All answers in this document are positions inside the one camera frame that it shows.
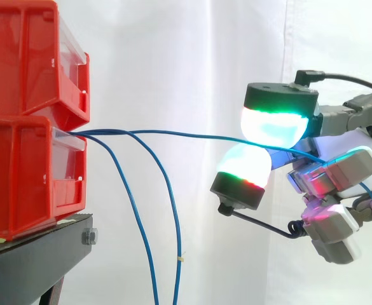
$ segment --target blue cable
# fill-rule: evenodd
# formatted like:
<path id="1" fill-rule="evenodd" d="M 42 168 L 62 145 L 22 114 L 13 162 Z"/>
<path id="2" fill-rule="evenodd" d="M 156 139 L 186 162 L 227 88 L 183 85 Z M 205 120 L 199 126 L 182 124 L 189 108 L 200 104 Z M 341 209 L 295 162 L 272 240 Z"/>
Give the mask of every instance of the blue cable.
<path id="1" fill-rule="evenodd" d="M 180 232 L 180 222 L 179 222 L 179 216 L 177 214 L 177 208 L 176 203 L 174 200 L 173 190 L 172 186 L 170 184 L 169 176 L 167 175 L 167 172 L 165 171 L 162 163 L 160 162 L 157 155 L 153 152 L 153 150 L 145 143 L 143 142 L 139 137 L 134 135 L 133 133 L 130 133 L 126 130 L 116 130 L 116 132 L 119 132 L 119 134 L 125 134 L 129 135 L 130 137 L 134 138 L 140 145 L 142 145 L 149 153 L 152 155 L 153 159 L 156 161 L 157 165 L 160 168 L 160 171 L 162 172 L 167 186 L 167 191 L 169 192 L 170 197 L 170 203 L 172 205 L 172 211 L 173 211 L 173 217 L 174 217 L 174 224 L 176 226 L 176 238 L 177 238 L 177 268 L 176 268 L 176 281 L 174 285 L 174 296 L 173 296 L 173 305 L 177 304 L 177 300 L 179 297 L 179 286 L 180 286 L 180 274 L 181 274 L 181 232 Z M 95 132 L 95 131 L 84 131 L 79 133 L 71 133 L 72 135 L 110 135 L 110 133 L 104 133 L 104 132 Z"/>
<path id="2" fill-rule="evenodd" d="M 313 160 L 315 162 L 325 163 L 325 161 L 320 159 L 320 158 L 312 156 L 311 154 L 308 154 L 306 152 L 297 151 L 295 149 L 286 149 L 286 148 L 281 148 L 281 147 L 276 147 L 276 146 L 267 146 L 267 145 L 257 144 L 257 143 L 253 143 L 253 142 L 242 140 L 242 139 L 237 139 L 237 138 L 233 138 L 233 137 L 224 137 L 224 136 L 220 136 L 220 135 L 198 135 L 198 134 L 193 134 L 193 133 L 172 132 L 172 131 L 168 131 L 168 130 L 133 130 L 131 132 L 126 132 L 124 130 L 116 130 L 116 129 L 87 130 L 87 131 L 85 131 L 85 133 L 87 135 L 91 135 L 91 134 L 92 135 L 101 135 L 101 134 L 102 135 L 123 135 L 123 134 L 135 135 L 135 134 L 140 134 L 140 133 L 157 133 L 157 134 L 177 135 L 177 136 L 180 136 L 180 137 L 189 137 L 189 138 L 197 138 L 197 139 L 227 140 L 227 141 L 232 141 L 232 142 L 244 143 L 244 144 L 248 144 L 248 145 L 254 145 L 254 146 L 262 147 L 262 148 L 265 148 L 265 149 L 273 149 L 273 150 L 278 150 L 278 151 L 286 151 L 286 152 L 289 152 L 289 153 L 299 154 L 299 155 L 304 156 L 304 157 L 306 157 L 310 160 Z M 372 191 L 369 189 L 369 187 L 367 187 L 362 182 L 360 183 L 360 185 L 366 190 L 366 192 L 369 194 L 369 196 L 372 199 Z"/>
<path id="3" fill-rule="evenodd" d="M 146 253 L 148 254 L 150 275 L 152 277 L 153 297 L 155 299 L 155 305 L 159 305 L 158 287 L 157 287 L 157 283 L 156 283 L 156 275 L 155 275 L 155 267 L 153 265 L 152 251 L 150 250 L 148 237 L 146 237 L 146 232 L 143 228 L 141 217 L 139 216 L 139 213 L 137 211 L 134 196 L 132 195 L 132 192 L 131 192 L 131 190 L 129 188 L 129 185 L 128 185 L 128 181 L 125 177 L 125 174 L 123 173 L 122 167 L 119 164 L 118 159 L 116 159 L 116 156 L 115 156 L 114 152 L 112 151 L 112 149 L 107 144 L 103 143 L 103 141 L 101 141 L 99 139 L 96 139 L 94 137 L 91 137 L 91 135 L 86 135 L 85 133 L 81 133 L 81 132 L 74 132 L 74 133 L 71 133 L 71 134 L 77 135 L 77 136 L 80 136 L 80 137 L 84 137 L 84 138 L 88 138 L 88 139 L 93 140 L 94 142 L 100 144 L 103 148 L 105 148 L 109 152 L 112 159 L 114 160 L 116 168 L 118 169 L 118 171 L 120 173 L 120 176 L 122 178 L 123 185 L 125 186 L 125 189 L 127 190 L 128 197 L 129 197 L 129 200 L 130 200 L 130 204 L 132 205 L 132 210 L 134 211 L 134 214 L 135 214 L 136 223 L 139 227 L 139 231 L 141 232 L 143 243 L 144 243 L 145 248 L 146 248 Z"/>

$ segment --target black cable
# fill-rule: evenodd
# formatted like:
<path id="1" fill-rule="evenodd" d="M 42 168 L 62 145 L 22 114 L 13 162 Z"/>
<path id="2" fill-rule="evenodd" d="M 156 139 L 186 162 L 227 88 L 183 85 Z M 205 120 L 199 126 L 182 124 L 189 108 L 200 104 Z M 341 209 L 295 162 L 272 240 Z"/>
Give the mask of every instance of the black cable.
<path id="1" fill-rule="evenodd" d="M 303 223 L 304 222 L 302 220 L 293 220 L 293 221 L 289 222 L 289 224 L 287 225 L 287 228 L 290 232 L 290 234 L 289 234 L 285 231 L 282 231 L 282 230 L 278 229 L 277 227 L 273 227 L 270 224 L 267 224 L 265 222 L 262 222 L 260 220 L 255 219 L 255 218 L 246 216 L 244 214 L 233 211 L 232 215 L 237 216 L 238 218 L 241 218 L 243 220 L 249 221 L 253 224 L 257 224 L 261 227 L 264 227 L 265 229 L 271 230 L 272 232 L 275 232 L 277 234 L 280 234 L 280 235 L 282 235 L 286 238 L 290 238 L 292 240 L 307 235 L 307 232 L 303 228 Z"/>
<path id="2" fill-rule="evenodd" d="M 370 83 L 369 81 L 344 74 L 325 73 L 324 79 L 340 79 L 342 81 L 350 81 L 351 83 L 356 83 L 372 89 L 372 83 Z"/>

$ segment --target white fabric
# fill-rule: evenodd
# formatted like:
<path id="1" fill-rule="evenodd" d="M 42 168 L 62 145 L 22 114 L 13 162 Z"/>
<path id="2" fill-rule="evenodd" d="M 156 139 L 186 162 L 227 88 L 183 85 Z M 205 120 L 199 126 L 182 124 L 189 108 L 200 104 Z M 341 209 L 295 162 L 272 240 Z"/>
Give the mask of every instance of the white fabric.
<path id="1" fill-rule="evenodd" d="M 372 11 L 364 15 L 358 5 L 359 24 L 349 19 L 349 25 L 342 22 L 349 13 L 339 9 L 353 1 L 335 1 L 332 11 L 319 2 L 58 0 L 91 58 L 92 117 L 85 128 L 241 137 L 247 83 L 290 81 L 304 67 L 372 80 Z M 362 37 L 350 37 L 361 29 Z M 337 97 L 337 104 L 360 91 L 323 86 L 322 96 Z M 372 224 L 358 234 L 363 260 L 328 264 L 308 238 L 285 240 L 217 213 L 209 187 L 232 144 L 142 137 L 161 158 L 176 197 L 184 257 L 179 304 L 372 304 Z M 123 165 L 148 234 L 160 304 L 171 304 L 176 236 L 162 175 L 133 140 L 106 142 Z M 259 210 L 248 214 L 285 227 L 304 205 L 281 172 L 271 177 Z M 125 189 L 107 152 L 93 143 L 85 212 L 94 214 L 99 242 L 66 276 L 60 304 L 152 304 L 148 261 Z"/>
<path id="2" fill-rule="evenodd" d="M 288 0 L 286 16 L 285 82 L 294 79 L 298 69 L 372 81 L 372 1 Z M 329 105 L 371 91 L 341 81 L 324 81 L 312 88 L 319 90 L 319 102 Z M 300 196 L 286 180 L 289 170 L 280 169 L 275 175 L 272 223 L 276 226 L 303 211 Z M 324 262 L 306 238 L 292 243 L 271 235 L 265 304 L 372 304 L 372 223 L 366 223 L 354 239 L 362 257 L 337 266 Z"/>

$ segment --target black metal table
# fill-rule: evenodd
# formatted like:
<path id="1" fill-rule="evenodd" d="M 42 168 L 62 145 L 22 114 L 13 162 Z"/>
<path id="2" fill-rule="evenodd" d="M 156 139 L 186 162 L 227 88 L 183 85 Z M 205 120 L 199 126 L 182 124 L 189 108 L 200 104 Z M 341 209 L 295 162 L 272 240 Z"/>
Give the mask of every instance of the black metal table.
<path id="1" fill-rule="evenodd" d="M 0 305 L 58 304 L 64 275 L 91 252 L 92 215 L 0 244 Z"/>

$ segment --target cable connector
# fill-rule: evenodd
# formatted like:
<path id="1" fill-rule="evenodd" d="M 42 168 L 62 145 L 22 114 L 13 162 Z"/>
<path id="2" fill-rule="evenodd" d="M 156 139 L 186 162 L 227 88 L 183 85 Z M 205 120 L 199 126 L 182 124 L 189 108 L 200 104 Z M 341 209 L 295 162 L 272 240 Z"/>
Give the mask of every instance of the cable connector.
<path id="1" fill-rule="evenodd" d="M 323 71 L 298 70 L 294 83 L 301 86 L 310 86 L 310 83 L 323 81 L 325 78 L 326 73 Z"/>
<path id="2" fill-rule="evenodd" d="M 224 216 L 231 216 L 232 212 L 234 212 L 234 208 L 221 202 L 218 207 L 218 212 Z"/>

